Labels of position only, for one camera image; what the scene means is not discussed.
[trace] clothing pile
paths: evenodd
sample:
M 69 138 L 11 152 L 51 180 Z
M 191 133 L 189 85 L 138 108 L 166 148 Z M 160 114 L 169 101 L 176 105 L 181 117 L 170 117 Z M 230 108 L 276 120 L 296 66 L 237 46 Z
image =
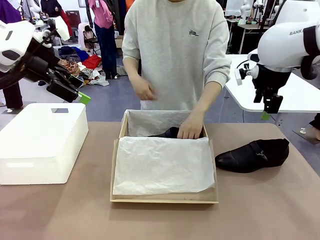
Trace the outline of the clothing pile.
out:
M 101 85 L 108 86 L 106 74 L 101 69 L 102 59 L 100 56 L 81 50 L 77 47 L 63 46 L 59 50 L 61 60 L 59 64 L 65 67 L 70 74 L 80 79 L 82 86 Z

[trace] sweatshirt logo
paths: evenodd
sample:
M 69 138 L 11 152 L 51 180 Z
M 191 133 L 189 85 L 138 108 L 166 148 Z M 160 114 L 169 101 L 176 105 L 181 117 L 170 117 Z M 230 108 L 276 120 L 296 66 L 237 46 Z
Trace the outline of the sweatshirt logo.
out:
M 199 37 L 199 35 L 198 35 L 195 31 L 193 31 L 193 30 L 189 30 L 189 35 L 190 35 L 191 37 L 195 37 L 195 36 Z

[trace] cable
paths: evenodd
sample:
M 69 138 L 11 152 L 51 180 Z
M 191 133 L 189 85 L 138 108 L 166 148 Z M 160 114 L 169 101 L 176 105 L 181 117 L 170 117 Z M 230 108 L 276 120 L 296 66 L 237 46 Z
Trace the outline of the cable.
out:
M 39 50 L 39 48 L 42 46 L 42 44 L 44 44 L 52 35 L 54 35 L 57 32 L 57 29 L 52 30 L 48 36 L 46 36 L 42 42 L 40 42 L 40 44 L 29 54 L 27 59 L 23 59 L 22 58 L 22 64 L 26 63 L 28 64 L 29 60 L 31 59 L 31 57 Z
M 279 17 L 279 14 L 280 14 L 280 12 L 281 12 L 281 10 L 282 10 L 282 7 L 285 5 L 286 1 L 287 1 L 287 0 L 283 0 L 281 6 L 279 7 L 279 10 L 278 10 L 277 14 L 275 15 L 275 17 L 274 17 L 274 19 L 273 19 L 273 21 L 272 21 L 271 27 L 276 24 L 276 22 L 277 22 L 277 20 L 278 20 L 278 17 Z
M 86 8 L 86 15 L 88 17 L 88 21 L 89 21 L 89 25 L 90 25 L 90 28 L 94 28 L 94 24 L 92 22 L 92 17 L 91 17 L 91 12 L 90 12 L 90 7 L 89 7 L 89 2 L 88 0 L 85 0 L 85 8 Z
M 244 63 L 246 63 L 246 62 L 248 62 L 248 61 L 249 61 L 249 60 L 247 59 L 247 60 L 241 62 L 236 68 L 239 68 L 239 67 L 241 66 L 241 64 L 244 64 Z
M 267 1 L 266 7 L 265 7 L 265 11 L 264 11 L 264 14 L 263 14 L 263 17 L 262 17 L 262 22 L 261 22 L 261 25 L 260 25 L 258 41 L 256 43 L 256 48 L 258 48 L 260 39 L 261 39 L 262 35 L 264 34 L 264 27 L 265 27 L 265 23 L 266 23 L 267 17 L 270 15 L 270 12 L 272 11 L 272 6 L 273 6 L 272 3 L 273 2 L 271 0 Z

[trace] hand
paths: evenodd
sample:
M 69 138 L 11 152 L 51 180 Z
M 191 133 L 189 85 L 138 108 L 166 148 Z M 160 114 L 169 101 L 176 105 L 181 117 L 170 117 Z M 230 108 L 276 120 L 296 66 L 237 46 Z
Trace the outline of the hand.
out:
M 198 139 L 204 126 L 205 113 L 192 111 L 188 118 L 181 124 L 178 139 Z
M 151 86 L 151 84 L 143 79 L 141 76 L 137 75 L 133 79 L 130 79 L 135 93 L 141 100 L 155 100 L 156 92 Z

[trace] white table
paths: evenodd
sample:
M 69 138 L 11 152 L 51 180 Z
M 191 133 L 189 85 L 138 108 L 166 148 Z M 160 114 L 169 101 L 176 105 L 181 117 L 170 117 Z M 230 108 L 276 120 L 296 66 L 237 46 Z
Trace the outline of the white table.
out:
M 264 103 L 254 103 L 256 90 L 252 83 L 252 77 L 247 76 L 242 85 L 238 86 L 235 76 L 235 68 L 247 59 L 247 55 L 227 55 L 232 59 L 230 69 L 230 81 L 225 85 L 230 95 L 241 109 L 247 112 L 263 112 Z M 256 65 L 248 61 L 249 67 Z M 287 113 L 320 113 L 320 90 L 295 74 L 291 74 L 287 84 L 279 89 L 278 94 L 283 96 L 275 124 L 281 126 Z

